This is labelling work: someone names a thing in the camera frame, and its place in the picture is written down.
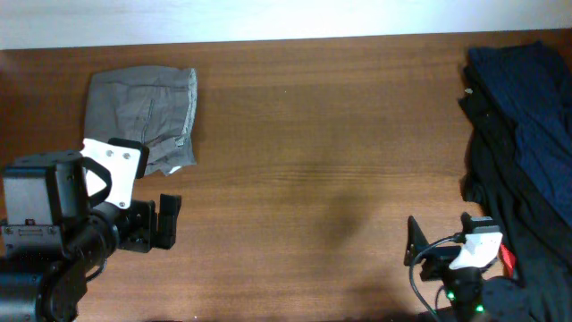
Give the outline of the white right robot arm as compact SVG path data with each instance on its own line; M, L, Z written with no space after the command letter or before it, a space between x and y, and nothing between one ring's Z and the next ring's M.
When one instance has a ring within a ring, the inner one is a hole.
M410 287L425 307L419 321L527 321L530 300L514 280L484 278L501 250L503 234L488 216L460 217L458 233L429 242L410 216L403 264L408 268ZM416 285L415 269L421 267L423 282L440 282L449 306L431 305Z

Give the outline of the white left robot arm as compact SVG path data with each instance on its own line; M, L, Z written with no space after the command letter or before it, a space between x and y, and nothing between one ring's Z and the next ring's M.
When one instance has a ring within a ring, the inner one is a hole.
M2 176L3 321L73 321L116 250L169 250L176 241L181 197L121 209L105 201L110 172L77 151L21 157Z

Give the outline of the grey shorts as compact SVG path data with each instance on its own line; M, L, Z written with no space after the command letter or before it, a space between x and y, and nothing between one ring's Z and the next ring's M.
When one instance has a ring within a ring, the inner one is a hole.
M147 65L96 73L88 87L84 136L137 141L149 149L145 174L168 176L197 163L191 141L197 107L193 68Z

